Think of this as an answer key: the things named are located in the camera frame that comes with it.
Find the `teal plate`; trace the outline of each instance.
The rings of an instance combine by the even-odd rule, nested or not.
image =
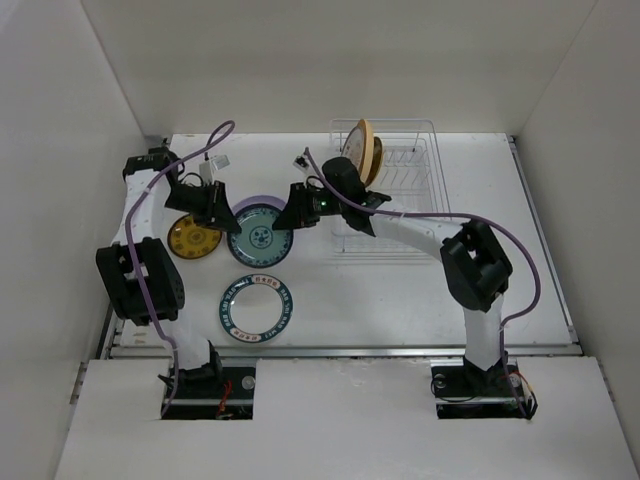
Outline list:
[[[227,235],[231,254],[243,265],[267,268],[284,260],[293,245],[293,230],[273,230],[280,210],[266,203],[248,205],[236,213],[241,233]]]
[[[280,300],[282,301],[280,318],[278,318],[275,325],[266,332],[250,333],[241,330],[236,326],[231,317],[231,306],[234,303],[236,295],[252,285],[267,285],[273,288],[277,294],[280,295]],[[289,320],[291,320],[291,315],[293,314],[293,298],[287,286],[277,278],[264,274],[247,275],[229,285],[229,288],[227,288],[220,300],[218,313],[220,315],[222,328],[233,338],[245,343],[262,343],[279,335],[288,325]]]

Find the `white enclosure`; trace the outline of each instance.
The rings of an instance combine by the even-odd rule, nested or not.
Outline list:
[[[542,305],[529,320],[507,330],[507,343],[524,362],[522,368],[531,372],[548,408],[543,406],[533,424],[522,429],[501,423],[497,435],[512,439],[503,447],[514,448],[510,455],[516,458],[522,452],[515,445],[538,454],[539,461],[533,462],[522,453],[530,462],[524,478],[636,478],[624,440],[637,464],[639,22],[635,0],[0,2],[0,477],[53,478],[58,467],[76,400],[72,389],[78,367],[94,355],[107,311],[94,255],[108,245],[121,217],[121,170],[128,156],[144,152],[159,136],[173,137],[173,148],[185,154],[203,143],[203,134],[233,118],[240,135],[221,147],[232,162],[221,172],[231,203],[253,193],[286,197],[286,186],[297,180],[296,171],[286,167],[293,157],[307,145],[319,152],[319,159],[330,153],[331,119],[399,117],[430,118],[443,132],[441,156],[452,210],[478,209],[474,213],[514,229],[542,270]],[[258,156],[267,163],[253,170],[253,176],[238,173]],[[271,167],[286,173],[269,176]],[[178,216],[169,215],[164,228]],[[331,224],[325,222],[317,231],[329,242]],[[298,236],[298,251],[292,255],[304,253],[300,240],[305,235]],[[210,338],[227,355],[280,355],[284,350],[276,355],[269,348],[238,348],[213,324],[223,284],[246,272],[227,253],[214,252],[199,264],[176,260],[191,298],[189,313],[209,322]],[[517,253],[508,253],[516,268],[505,307],[512,311],[530,298],[531,280]],[[306,259],[316,276],[295,263],[274,269],[291,279],[298,289],[294,295],[304,298],[301,305],[311,313],[296,325],[292,322],[289,336],[272,347],[461,353],[462,319],[446,296],[439,265],[389,262],[385,279],[392,289],[401,279],[408,279],[409,287],[376,296],[380,307],[372,305],[362,315],[352,312],[350,323],[338,325],[329,320],[350,308],[340,295],[353,285],[340,282],[364,275],[366,280],[348,298],[368,301],[380,270],[362,262],[320,268],[326,259]],[[216,268],[220,274],[213,278]],[[320,277],[326,287],[318,293]],[[429,287],[424,295],[422,283]],[[329,305],[328,313],[318,308],[312,293]],[[393,311],[401,313],[391,324],[386,320]],[[424,312],[430,321],[421,323]],[[135,338],[133,333],[140,332],[125,326],[113,357],[132,356],[132,351],[164,355],[151,333]],[[573,356],[582,349],[596,357],[622,428],[595,360],[524,358],[540,349]],[[350,455],[347,445],[338,442],[332,447],[335,463],[324,477],[319,470],[316,475],[349,472],[345,478],[371,478],[372,471],[363,468],[369,462],[391,478],[518,478],[519,461],[497,469],[482,453],[473,453],[468,425],[435,422],[429,427],[428,395],[421,396],[425,392],[416,384],[422,377],[415,373],[424,365],[395,362],[405,363],[365,367],[369,370],[361,373],[368,389],[330,395],[334,410],[353,408],[354,428],[371,428],[369,438],[361,438],[370,456]],[[157,400],[159,385],[153,376],[165,365],[166,360],[156,359],[101,360],[90,366],[58,478],[94,478],[98,447],[129,462],[105,464],[101,471],[108,478],[154,473],[144,455],[164,450],[140,451],[136,457],[137,450],[128,444],[132,439],[138,446],[151,440],[163,444],[166,435],[172,448],[190,445],[192,460],[199,451],[194,439],[213,442],[216,429],[235,435],[233,442],[244,442],[244,430],[226,431],[234,427],[229,423],[211,428],[150,421],[156,417],[145,416],[145,405]],[[264,403],[256,408],[262,423],[240,427],[246,435],[269,438],[281,427],[294,436],[319,429],[318,438],[327,443],[332,434],[349,438],[348,423],[340,421],[345,412],[329,420],[334,410],[319,409],[327,420],[313,427],[302,413],[293,415],[290,425],[278,416],[264,423],[265,411],[259,410],[282,404],[278,389],[294,384],[305,385],[295,396],[298,402],[321,395],[304,379],[316,376],[330,384],[334,364],[269,360],[260,365],[265,383],[258,383],[257,395]],[[349,378],[352,369],[361,367],[345,361]],[[339,370],[336,378],[346,378],[340,375],[344,369]],[[570,377],[566,390],[560,372]],[[415,443],[402,451],[398,447],[397,456],[380,456],[389,439],[374,441],[381,424],[359,415],[393,404],[387,382],[415,387],[407,390],[409,403],[391,407],[389,425],[395,419],[414,439],[427,427],[437,429],[439,438],[451,442],[445,447],[462,445],[467,453],[456,468],[448,468],[435,454],[423,456]],[[107,383],[117,387],[104,391]],[[364,405],[365,413],[354,405]],[[111,424],[104,416],[109,408],[127,414]],[[107,420],[118,415],[116,410]],[[414,414],[420,418],[415,424]],[[584,423],[587,418],[593,422]],[[280,427],[269,426],[271,421]],[[96,434],[98,427],[104,430]],[[547,442],[553,441],[558,443],[552,448]],[[435,448],[433,453],[442,445],[423,447]],[[269,453],[260,452],[258,443],[247,448],[258,459]],[[226,455],[240,458],[231,451]],[[304,473],[311,460],[303,449],[296,455],[300,462],[284,469],[271,464],[271,474],[293,478]],[[146,464],[140,458],[147,458]],[[194,472],[204,472],[205,463],[192,461]],[[231,475],[232,467],[233,462],[224,463],[223,470]],[[251,462],[243,468],[243,478],[256,475]],[[167,474],[155,473],[156,478]]]

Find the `white panel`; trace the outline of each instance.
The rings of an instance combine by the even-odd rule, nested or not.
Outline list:
[[[541,272],[541,302],[534,312],[507,326],[507,344],[571,343],[507,138],[504,134],[443,134],[439,138],[452,211],[485,215],[509,228],[531,251]],[[206,135],[176,135],[171,148],[182,156],[206,140]],[[258,194],[286,199],[289,184],[301,179],[292,162],[305,146],[318,161],[333,155],[327,148],[327,134],[235,135],[221,144],[215,153],[226,154],[231,161],[219,173],[227,183],[229,203]],[[196,163],[187,168],[195,169]],[[167,211],[164,231],[181,215]],[[296,231],[289,256],[265,270],[290,289],[293,318],[273,341],[249,347],[465,344],[463,311],[447,290],[440,263],[341,259],[333,253],[331,220],[325,218],[313,229]],[[529,304],[533,279],[522,254],[500,234],[499,238],[514,266],[503,308],[506,316]],[[172,258],[185,283],[183,314],[214,345],[247,346],[223,330],[218,306],[225,289],[252,270],[233,258],[226,241],[201,260]],[[249,331],[266,330],[277,320],[265,319],[259,309],[242,313],[244,317],[236,313],[236,321]],[[133,337],[134,345],[141,341]]]
[[[0,476],[40,479],[107,304],[95,249],[144,143],[79,1],[16,5],[0,31]]]
[[[419,360],[261,361],[251,421],[160,421],[162,360],[89,365],[58,480],[637,480],[593,358],[523,359],[540,409],[438,420]]]
[[[578,334],[640,461],[640,3],[600,0],[518,147]]]
[[[11,18],[21,0],[0,0],[0,29]]]
[[[595,0],[84,0],[148,134],[424,117],[516,132]]]

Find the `red wire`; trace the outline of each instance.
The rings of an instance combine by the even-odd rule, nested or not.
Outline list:
[[[224,384],[224,395],[222,396],[220,404],[218,405],[218,412],[216,413],[216,417],[224,412],[225,404],[227,403],[227,398],[229,398],[229,395],[231,395],[232,388],[233,384],[231,383],[231,380],[227,380],[227,383]]]

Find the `white table surface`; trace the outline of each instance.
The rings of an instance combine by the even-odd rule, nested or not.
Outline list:
[[[520,359],[532,422],[438,420],[416,360],[262,360],[247,421],[161,421],[167,360],[89,364],[58,480],[633,480],[593,358]]]
[[[171,147],[180,156],[200,148],[207,135],[175,135]],[[571,343],[560,301],[553,286],[525,193],[504,134],[440,134],[440,152],[451,211],[485,215],[503,224],[527,246],[542,277],[542,298],[527,317],[506,330],[507,345]],[[229,203],[257,194],[288,197],[289,184],[300,181],[292,165],[305,146],[319,161],[334,156],[328,134],[234,135],[212,154],[228,155],[231,166],[219,172],[227,184]],[[197,171],[197,161],[189,171]],[[167,210],[164,231],[182,214]],[[173,257],[186,285],[188,315],[214,345],[269,348],[277,346],[452,346],[464,345],[462,309],[447,291],[439,263],[407,261],[384,264],[342,261],[333,253],[332,219],[313,229],[298,230],[291,253],[264,270],[290,289],[293,318],[284,332],[260,346],[242,344],[222,329],[218,305],[236,279],[254,273],[237,262],[226,242],[200,260]],[[533,280],[520,252],[499,235],[514,273],[505,297],[504,314],[526,306]],[[234,319],[241,327],[266,330],[274,321],[257,307],[246,307]],[[127,322],[121,344],[157,344],[154,332],[140,335]]]

